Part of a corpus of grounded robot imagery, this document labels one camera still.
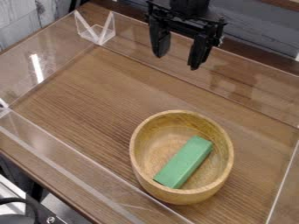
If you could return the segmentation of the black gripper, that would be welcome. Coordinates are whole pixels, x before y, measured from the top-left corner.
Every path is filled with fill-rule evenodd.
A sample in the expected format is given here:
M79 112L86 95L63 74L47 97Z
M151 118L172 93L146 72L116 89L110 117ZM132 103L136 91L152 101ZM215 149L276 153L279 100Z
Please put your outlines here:
M226 18L210 7L211 0L147 0L147 23L154 55L162 58L171 46L171 32L194 38L188 66L196 70L212 46L223 43Z

